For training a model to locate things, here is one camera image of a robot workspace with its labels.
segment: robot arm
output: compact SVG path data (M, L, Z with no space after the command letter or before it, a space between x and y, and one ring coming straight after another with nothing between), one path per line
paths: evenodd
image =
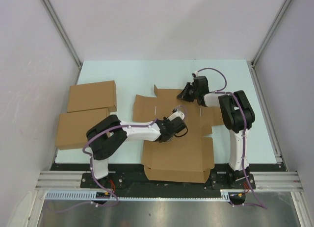
M196 99L197 103L201 106L220 107L224 125L230 133L231 152L227 173L230 178L229 182L234 183L245 178L243 167L241 165L243 148L245 148L244 169L247 175L249 175L249 164L246 156L247 143L245 143L245 147L243 147L242 139L244 130L243 117L231 95L225 94L224 92L210 92L208 80L205 76L197 76L193 74L193 77L194 81L192 83L188 82L184 90L177 96L177 98L188 102L193 102ZM255 114L243 91L234 92L234 96L240 103L247 122L247 130L244 135L246 142L249 129L255 121Z
M108 159L123 142L131 140L167 142L177 133L187 129L184 117L181 111L174 109L168 118L147 123L127 123L120 121L117 115L110 115L102 120L86 134L87 139L91 140L105 130L110 132L110 136L105 133L90 143L95 178L101 179L108 175Z

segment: metal floor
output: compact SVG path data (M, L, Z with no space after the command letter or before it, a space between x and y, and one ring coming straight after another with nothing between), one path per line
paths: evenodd
M89 204L62 214L81 201L45 201L38 227L300 227L289 192L258 193L268 210L232 208L226 202L124 201L114 207ZM252 194L246 202L254 202Z

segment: open cardboard box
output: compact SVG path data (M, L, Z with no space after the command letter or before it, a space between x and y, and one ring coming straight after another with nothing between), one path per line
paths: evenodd
M144 141L142 164L149 180L205 183L214 168L211 127L222 125L219 107L201 107L197 102L184 102L176 97L181 90L157 89L157 97L136 95L133 120L149 122L172 114L178 105L187 108L186 136L173 137L166 143Z

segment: closed box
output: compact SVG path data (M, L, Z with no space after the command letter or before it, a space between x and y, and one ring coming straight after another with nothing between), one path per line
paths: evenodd
M108 108L117 111L116 84L114 81L102 81L70 87L67 112Z
M60 150L83 148L87 131L107 116L107 108L60 114L55 146Z

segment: flattened cardboard box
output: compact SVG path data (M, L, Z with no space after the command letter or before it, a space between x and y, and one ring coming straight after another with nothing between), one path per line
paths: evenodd
M144 141L142 164L149 180L205 183L214 168L214 156L212 138L204 136L212 134L212 126L223 124L220 108L200 107L197 102L178 100L176 97L180 92L154 86L156 98L136 95L135 122L168 117L178 105L187 108L187 135L173 137L165 143Z
M109 114L107 108L60 114L55 146L60 150L83 148L87 131Z
M67 112L108 108L117 111L116 84L102 81L70 86Z

